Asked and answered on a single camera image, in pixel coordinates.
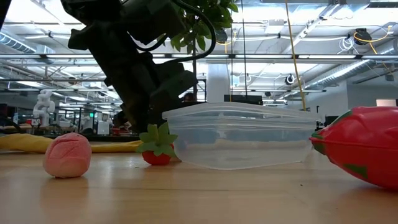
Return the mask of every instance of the table surface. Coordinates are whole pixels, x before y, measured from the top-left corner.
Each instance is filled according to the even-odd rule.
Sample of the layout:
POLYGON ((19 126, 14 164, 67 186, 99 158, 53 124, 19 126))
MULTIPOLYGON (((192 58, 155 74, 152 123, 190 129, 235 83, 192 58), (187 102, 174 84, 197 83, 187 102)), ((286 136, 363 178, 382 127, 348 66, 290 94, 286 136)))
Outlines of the table surface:
POLYGON ((231 171, 95 154, 76 179, 51 178, 42 158, 0 154, 0 223, 398 223, 398 194, 316 152, 303 163, 231 171))

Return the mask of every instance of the white robot figure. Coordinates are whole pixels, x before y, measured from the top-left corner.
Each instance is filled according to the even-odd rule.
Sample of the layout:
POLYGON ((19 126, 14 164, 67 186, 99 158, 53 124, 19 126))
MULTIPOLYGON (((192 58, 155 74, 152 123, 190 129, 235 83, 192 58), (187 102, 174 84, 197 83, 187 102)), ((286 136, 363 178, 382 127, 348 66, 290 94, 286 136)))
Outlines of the white robot figure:
POLYGON ((50 113, 55 111, 55 103, 50 100, 52 91, 42 90, 40 94, 37 95, 37 103, 33 108, 33 120, 32 125, 39 125, 39 117, 42 118, 42 127, 49 125, 50 113))

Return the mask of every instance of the ceiling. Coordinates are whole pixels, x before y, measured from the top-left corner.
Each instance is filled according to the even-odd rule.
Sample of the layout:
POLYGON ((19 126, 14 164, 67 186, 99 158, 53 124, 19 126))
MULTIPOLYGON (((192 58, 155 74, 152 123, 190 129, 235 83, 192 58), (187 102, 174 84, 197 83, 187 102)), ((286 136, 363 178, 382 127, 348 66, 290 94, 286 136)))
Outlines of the ceiling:
MULTIPOLYGON (((302 35, 303 30, 307 29, 306 34, 302 35, 302 38, 295 44, 296 54, 356 54, 356 51, 358 51, 358 54, 368 54, 371 50, 369 44, 353 45, 356 51, 354 51, 353 47, 349 50, 343 50, 341 46, 344 38, 348 34, 354 34, 356 28, 367 28, 373 39, 380 39, 386 35, 388 26, 391 26, 388 36, 374 43, 376 48, 394 39, 397 35, 398 26, 396 22, 398 19, 396 15, 398 8, 366 8, 368 1, 352 1, 354 4, 350 4, 350 1, 348 1, 349 4, 339 6, 338 10, 335 10, 333 14, 331 13, 324 20, 318 21, 319 16, 325 11, 332 10, 330 7, 327 8, 328 4, 323 1, 314 2, 318 3, 289 4, 293 38, 302 35)), ((1 32, 28 46, 47 46, 55 54, 89 54, 89 52, 71 50, 67 47, 70 30, 82 29, 84 26, 63 10, 59 0, 43 0, 41 3, 42 5, 40 5, 39 0, 13 0, 1 32)), ((261 1, 250 0, 244 1, 243 9, 241 4, 238 4, 238 6, 239 12, 233 13, 233 27, 226 30, 230 44, 218 44, 213 54, 291 54, 291 50, 288 48, 290 46, 290 37, 284 4, 266 4, 261 1)), ((169 41, 166 41, 165 46, 159 47, 153 53, 179 54, 178 51, 171 47, 169 41)), ((21 54, 21 52, 0 44, 0 54, 21 54)), ((56 60, 56 62, 59 62, 59 66, 50 66, 34 60, 6 58, 3 58, 3 60, 32 71, 35 75, 31 75, 31 78, 43 77, 46 72, 47 74, 52 74, 51 78, 56 79, 70 77, 79 79, 105 78, 101 69, 92 60, 69 60, 65 58, 56 60)), ((162 63, 167 60, 169 59, 157 58, 155 62, 162 63)), ((287 63, 276 60, 273 63, 265 63, 262 60, 248 58, 245 64, 243 60, 231 60, 228 58, 223 60, 206 59, 198 62, 198 78, 206 78, 209 71, 208 65, 212 63, 226 64, 228 68, 226 72, 232 73, 236 77, 243 76, 242 74, 246 71, 249 74, 248 79, 250 79, 249 86, 251 88, 289 89, 291 86, 285 85, 284 78, 289 74, 295 73, 295 67, 292 62, 287 63)), ((303 61, 297 64, 297 70, 302 80, 309 82, 340 63, 339 61, 325 61, 325 63, 303 61)), ((184 63, 184 66, 186 70, 192 70, 191 63, 184 63)), ((372 72, 383 71, 381 68, 375 68, 372 72)), ((244 82, 241 80, 236 86, 243 85, 244 82)), ((383 85, 385 79, 375 78, 372 80, 372 83, 374 82, 379 82, 380 85, 383 85)), ((71 85, 63 82, 58 84, 59 88, 81 89, 90 87, 88 86, 90 84, 83 86, 82 83, 71 85)), ((12 85, 15 88, 32 87, 20 85, 20 83, 12 83, 12 85)), ((98 98, 96 94, 84 93, 91 100, 104 100, 103 98, 98 98)), ((116 100, 119 102, 118 96, 113 92, 109 98, 111 101, 116 100)), ((204 98, 204 93, 201 91, 199 92, 199 98, 204 98)))

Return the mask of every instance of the artificial plant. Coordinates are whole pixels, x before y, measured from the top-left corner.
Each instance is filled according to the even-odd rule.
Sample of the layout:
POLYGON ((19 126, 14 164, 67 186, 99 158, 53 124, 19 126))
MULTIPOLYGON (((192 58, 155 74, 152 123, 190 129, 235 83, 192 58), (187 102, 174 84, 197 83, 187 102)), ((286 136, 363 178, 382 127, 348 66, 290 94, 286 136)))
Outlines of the artificial plant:
POLYGON ((176 134, 169 134, 169 125, 164 123, 157 128, 156 124, 148 124, 148 132, 139 135, 143 142, 137 152, 153 152, 155 156, 165 154, 169 157, 175 157, 173 142, 177 139, 176 134))
MULTIPOLYGON (((183 2, 201 10, 204 15, 209 18, 214 25, 216 31, 224 31, 224 29, 232 27, 231 12, 238 12, 238 7, 233 0, 182 0, 183 2)), ((171 46, 181 51, 182 47, 187 47, 187 53, 191 54, 194 46, 206 50, 206 39, 211 39, 210 30, 206 24, 190 11, 186 11, 181 7, 175 6, 178 14, 182 17, 186 29, 179 35, 173 37, 170 41, 171 46)))

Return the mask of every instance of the white pillar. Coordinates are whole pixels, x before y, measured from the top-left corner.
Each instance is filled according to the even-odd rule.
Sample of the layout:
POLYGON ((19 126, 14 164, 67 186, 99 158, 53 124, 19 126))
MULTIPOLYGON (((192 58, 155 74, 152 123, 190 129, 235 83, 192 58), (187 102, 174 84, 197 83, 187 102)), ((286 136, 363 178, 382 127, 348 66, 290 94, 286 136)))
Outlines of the white pillar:
POLYGON ((231 85, 227 64, 209 64, 207 73, 207 102, 224 102, 231 85))

